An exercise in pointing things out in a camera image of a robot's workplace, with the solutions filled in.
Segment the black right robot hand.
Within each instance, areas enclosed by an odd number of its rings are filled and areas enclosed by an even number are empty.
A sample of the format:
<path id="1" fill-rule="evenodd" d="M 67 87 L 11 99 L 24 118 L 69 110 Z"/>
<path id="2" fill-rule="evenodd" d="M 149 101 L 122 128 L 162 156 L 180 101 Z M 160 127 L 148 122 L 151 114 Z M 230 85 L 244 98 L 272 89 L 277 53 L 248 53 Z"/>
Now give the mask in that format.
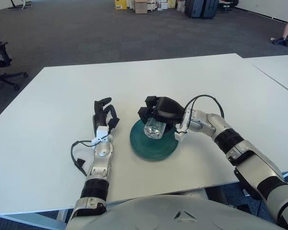
<path id="1" fill-rule="evenodd" d="M 146 124 L 149 118 L 165 123 L 165 133 L 169 132 L 184 118 L 184 108 L 168 97 L 148 96 L 145 100 L 146 107 L 138 111 L 139 118 Z"/>

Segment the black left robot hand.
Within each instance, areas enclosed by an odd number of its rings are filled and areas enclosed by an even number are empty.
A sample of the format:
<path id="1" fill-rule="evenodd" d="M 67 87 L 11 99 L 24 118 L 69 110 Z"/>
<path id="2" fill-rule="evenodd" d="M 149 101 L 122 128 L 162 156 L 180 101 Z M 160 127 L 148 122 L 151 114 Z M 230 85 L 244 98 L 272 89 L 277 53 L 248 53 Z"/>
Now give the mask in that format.
<path id="1" fill-rule="evenodd" d="M 108 103 L 110 103 L 112 100 L 111 97 L 107 97 L 104 99 L 101 99 L 99 101 L 94 101 L 94 112 L 95 114 L 93 115 L 93 127 L 94 127 L 94 134 L 96 135 L 97 129 L 99 126 L 108 126 L 108 134 L 111 133 L 111 130 L 116 127 L 116 125 L 119 122 L 119 118 L 117 117 L 115 108 L 113 105 L 109 104 L 106 106 Z M 109 119 L 107 122 L 107 115 L 110 112 L 112 118 Z"/>

